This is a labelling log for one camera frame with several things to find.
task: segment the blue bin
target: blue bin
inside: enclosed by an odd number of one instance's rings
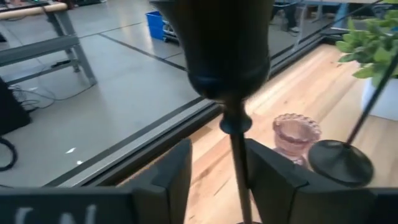
[[[152,38],[163,40],[164,31],[163,31],[163,18],[160,15],[159,11],[148,12],[146,14],[149,33]]]

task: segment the person's leg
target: person's leg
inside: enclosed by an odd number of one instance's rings
[[[0,43],[7,42],[7,39],[0,33]]]
[[[292,29],[292,28],[297,28],[297,22],[295,18],[296,14],[296,5],[288,6],[284,8],[285,11],[285,17],[287,19],[287,28]]]
[[[272,12],[271,12],[271,21],[274,19],[276,13],[277,13],[279,10],[280,10],[279,7],[275,7],[275,6],[274,6],[274,7],[272,8]]]

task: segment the concrete floor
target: concrete floor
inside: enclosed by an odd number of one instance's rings
[[[0,184],[41,187],[49,182],[57,185],[75,178],[75,182],[66,184],[73,185],[80,177],[95,173],[110,161],[131,153],[209,103],[198,100],[199,96],[180,68],[185,66],[182,49],[149,36],[145,13],[151,10],[147,0],[109,0],[69,11],[98,85],[69,100],[33,112],[32,124],[5,135],[16,145],[20,156],[13,169],[0,173]],[[320,26],[305,25],[304,34]],[[278,23],[270,30],[271,55],[297,40],[280,31]],[[56,36],[45,16],[2,21],[0,32],[9,40],[7,47]],[[64,53],[46,55],[2,67],[0,75],[65,58]],[[66,68],[19,85],[46,96],[51,96],[47,91],[50,90],[57,98],[66,98],[88,87],[82,77],[72,68]],[[40,100],[40,106],[51,103],[51,100],[31,94],[28,98]],[[9,158],[6,150],[1,149],[0,166]]]

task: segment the pink glass votive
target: pink glass votive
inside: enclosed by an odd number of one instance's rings
[[[275,132],[275,151],[295,164],[308,166],[303,156],[319,140],[319,125],[311,118],[292,113],[276,117],[272,128]]]

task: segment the metal frame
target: metal frame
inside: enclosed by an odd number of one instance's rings
[[[80,45],[79,38],[77,37],[76,32],[73,28],[72,22],[68,16],[68,12],[46,12],[46,15],[58,37],[0,51],[0,67],[59,51],[65,51],[68,57],[68,62],[56,67],[43,66],[40,72],[35,72],[30,75],[8,74],[5,75],[3,78],[5,82],[11,85],[29,80],[31,78],[39,77],[41,75],[45,75],[47,73],[54,72],[69,66],[73,67],[74,72],[79,72],[79,66],[81,66],[90,85],[97,84],[96,77],[94,76],[94,73],[83,51],[83,48]]]

